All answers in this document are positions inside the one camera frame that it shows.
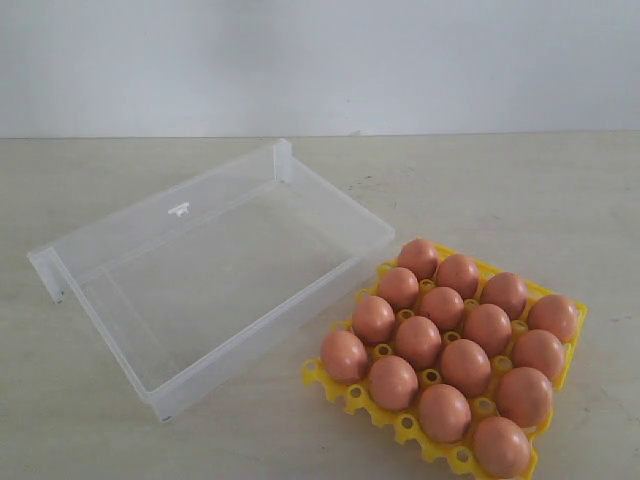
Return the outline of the brown egg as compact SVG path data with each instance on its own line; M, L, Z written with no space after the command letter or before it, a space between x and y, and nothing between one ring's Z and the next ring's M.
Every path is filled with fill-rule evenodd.
M465 306L460 294L450 287L435 287L420 303L418 314L430 319L441 331L455 330L463 319Z
M511 335L511 320L494 304L481 304L471 310L462 329L462 337L480 345L489 358L504 352Z
M579 309L566 296L546 295L532 305L527 324L530 330L546 330L567 343L578 331Z
M394 267L385 273L378 284L377 295L394 310L410 308L420 292L415 274L405 267Z
M455 290L463 300L473 298L480 283L480 274L475 260L465 254L453 254L440 264L436 274L436 285Z
M480 296L481 304L500 307L511 320L517 320L525 310L528 289L522 277L511 272L492 276Z
M447 384L428 387L419 401L419 423L433 441L453 444L463 439L472 420L464 395Z
M468 339L458 339L444 348L440 360L443 381L464 396L481 396L488 388L491 364L482 347Z
M422 238L406 243L397 257L397 266L413 272L419 281L431 279L439 264L440 257L436 246Z
M436 363L441 344L437 326L424 316L412 316L405 320L395 336L397 355L418 371L431 368Z
M370 295L356 306L352 325L354 333L365 344L386 343L395 328L395 314L385 299Z
M390 355L375 361L369 373L370 395L390 411L407 409L419 390L417 375L403 358Z
M531 367L511 369L501 378L495 392L499 414L522 428L537 426L545 420L552 401L551 382Z
M529 330L516 341L511 354L515 367L530 367L539 370L551 382L555 381L566 365L563 344L552 333Z

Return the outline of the brown egg front corner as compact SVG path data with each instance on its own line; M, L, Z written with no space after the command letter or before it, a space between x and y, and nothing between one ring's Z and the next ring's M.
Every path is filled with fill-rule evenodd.
M338 383L353 384L368 371L364 344L347 330L331 331L323 340L320 357L325 371Z

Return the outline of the clear plastic storage box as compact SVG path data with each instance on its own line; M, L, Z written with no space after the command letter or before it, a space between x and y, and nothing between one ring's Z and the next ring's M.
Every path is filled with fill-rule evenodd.
M371 277L394 236L278 140L28 257L165 422Z

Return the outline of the brown egg top back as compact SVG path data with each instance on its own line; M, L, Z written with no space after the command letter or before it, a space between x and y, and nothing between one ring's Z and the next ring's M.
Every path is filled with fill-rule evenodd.
M375 361L369 373L370 395L390 411L407 409L419 390L417 375L403 358L390 355Z

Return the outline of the yellow plastic egg tray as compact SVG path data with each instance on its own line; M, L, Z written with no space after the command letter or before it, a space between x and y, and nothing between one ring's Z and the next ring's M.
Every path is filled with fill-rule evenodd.
M457 254L457 252L447 249L443 246L434 244L438 250L441 262L448 256ZM382 264L377 271L377 278L374 285L371 288L365 289L361 291L359 294L359 298L357 300L356 306L367 296L377 295L377 288L381 277L387 273L390 269L397 266L397 257L390 261ZM408 441L416 442L421 449L422 457L426 461L434 461L437 459L444 459L448 462L452 471L458 474L470 474L477 479L528 479L533 475L533 472L537 463L537 453L534 447L534 441L537 436L544 433L552 420L553 417L553 401L555 394L560 391L564 385L566 376L569 372L570 365L572 359L575 354L577 342L579 339L579 335L581 333L582 327L584 325L584 320L587 314L587 309L583 304L577 303L573 300L576 306L579 309L579 327L575 337L567 343L563 343L565 353L566 353L566 365L561 375L553 382L551 382L552 390L553 390L553 401L551 412L549 416L543 420L540 424L534 427L522 428L520 429L526 435L530 446L531 446L531 459L529 465L526 470L522 472L520 475L512 477L512 478L497 478L494 477L481 467L478 463L474 451L473 451L473 436L478 424L487 417L499 416L503 417L499 414L496 404L495 404L495 392L496 388L501 380L501 378L509 372L511 369L517 368L513 365L511 360L512 350L518 338L529 331L529 327L527 324L527 317L532 305L539 300L541 297L546 295L560 295L555 292L552 292L548 289L545 289L539 285L536 285L532 282L529 282L524 279L527 289L528 289L528 299L525 306L525 310L521 317L517 320L511 320L512 326L512 335L509 344L507 345L504 352L500 355L497 355L493 358L489 358L491 364L491 378L486 391L478 397L466 397L466 400L470 406L472 420L471 425L464 435L463 439L459 442L453 444L445 444L439 443L431 440L425 432L422 430L419 423L419 401L422 393L430 386L435 384L446 384L441 376L440 371L440 360L441 355L444 351L444 348L458 339L465 339L462 337L462 329L464 326L464 321L467 315L471 310L481 305L480 296L483 291L483 288L487 281L494 275L497 275L501 272L507 272L499 270L493 266L487 265L483 262L480 262L474 259L480 274L480 283L476 294L473 298L463 300L464 301L464 314L463 319L455 330L440 332L442 344L441 349L436 360L436 363L431 367L422 371L416 370L409 362L409 364L414 369L418 382L419 382L419 390L416 394L414 400L410 404L410 406L401 411L390 411L384 409L377 405L370 395L370 380L369 373L371 367L375 361L380 359L381 357L397 355L396 346L395 346L395 336L397 329L399 326L407 319L412 316L421 316L418 314L418 309L421 303L423 296L432 290L435 287L442 287L436 285L436 273L431 279L423 279L419 281L420 292L419 295L410 308L405 308L401 310L394 310L395 314L395 328L392 333L391 338L386 343L379 343L376 345L367 345L365 344L355 333L352 325L352 314L355 310L352 311L348 320L344 322L336 323L332 329L334 330L347 330L351 333L355 334L364 344L365 350L368 356L368 371L364 378L355 382L353 384L342 384L334 381L328 373L325 371L324 366L321 361L321 351L318 357L310 359L306 361L303 365L303 380L305 383L319 383L325 392L326 398L330 401L335 401L338 399L343 399L345 402L345 409L347 412L355 412L357 410L365 411L369 417L371 422L378 427L390 426L393 428L395 432L395 439L398 443L405 443Z

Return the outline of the brown egg edge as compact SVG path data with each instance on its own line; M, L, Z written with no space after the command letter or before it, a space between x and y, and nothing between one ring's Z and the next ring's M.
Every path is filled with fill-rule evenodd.
M497 478L512 478L524 472L531 459L530 443L520 427L508 418L483 419L473 436L478 463Z

